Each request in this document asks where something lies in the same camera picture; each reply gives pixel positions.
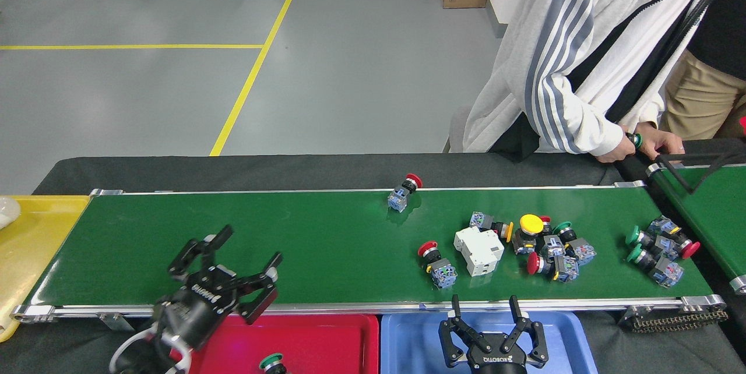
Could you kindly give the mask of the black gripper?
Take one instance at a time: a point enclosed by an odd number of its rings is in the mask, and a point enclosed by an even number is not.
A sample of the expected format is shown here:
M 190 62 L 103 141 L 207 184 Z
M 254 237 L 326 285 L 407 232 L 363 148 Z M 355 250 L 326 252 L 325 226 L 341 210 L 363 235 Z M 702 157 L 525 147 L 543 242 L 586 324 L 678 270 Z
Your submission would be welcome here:
M 459 296 L 451 298 L 452 311 L 447 319 L 439 325 L 439 339 L 442 353 L 448 368 L 453 368 L 459 362 L 468 362 L 471 373 L 527 373 L 526 366 L 531 365 L 543 369 L 548 363 L 548 347 L 544 336 L 543 324 L 532 321 L 520 310 L 516 295 L 509 297 L 514 328 L 504 339 L 504 353 L 499 348 L 487 352 L 487 340 L 483 334 L 477 332 L 467 324 L 459 307 Z M 527 333 L 531 339 L 532 350 L 525 352 L 517 345 L 520 335 Z M 468 347 L 464 353 L 453 343 L 452 334 Z
M 217 234 L 208 234 L 200 241 L 190 239 L 168 266 L 171 278 L 183 281 L 184 286 L 158 302 L 154 317 L 168 334 L 178 335 L 195 350 L 200 350 L 208 342 L 222 321 L 234 310 L 237 295 L 240 298 L 259 292 L 250 302 L 237 305 L 237 311 L 246 324 L 254 324 L 278 295 L 277 268 L 283 261 L 282 253 L 275 253 L 259 273 L 238 279 L 234 271 L 216 264 L 216 251 L 233 233 L 232 226 L 225 225 Z M 187 273 L 198 257 L 198 271 Z M 219 284 L 235 279 L 235 289 L 217 289 Z

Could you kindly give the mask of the person's left hand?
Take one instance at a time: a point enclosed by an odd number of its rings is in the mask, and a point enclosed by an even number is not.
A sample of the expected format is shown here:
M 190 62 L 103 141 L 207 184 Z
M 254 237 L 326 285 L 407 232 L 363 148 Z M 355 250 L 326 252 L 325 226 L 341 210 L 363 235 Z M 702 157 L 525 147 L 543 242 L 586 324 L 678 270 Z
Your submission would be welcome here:
M 674 156 L 685 154 L 681 137 L 658 129 L 652 122 L 640 122 L 636 125 L 634 132 L 642 136 L 642 143 L 638 150 L 651 161 L 656 161 L 661 153 Z

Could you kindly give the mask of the person's right hand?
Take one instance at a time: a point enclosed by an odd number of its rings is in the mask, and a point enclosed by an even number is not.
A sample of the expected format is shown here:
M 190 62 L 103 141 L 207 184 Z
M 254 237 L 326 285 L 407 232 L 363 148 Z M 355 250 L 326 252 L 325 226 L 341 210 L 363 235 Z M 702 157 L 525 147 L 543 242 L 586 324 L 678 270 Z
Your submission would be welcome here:
M 627 136 L 627 133 L 636 133 L 635 127 L 627 128 L 626 125 L 611 125 L 608 133 L 600 146 L 591 152 L 591 155 L 600 163 L 613 163 L 623 161 L 627 156 L 636 153 L 637 144 Z

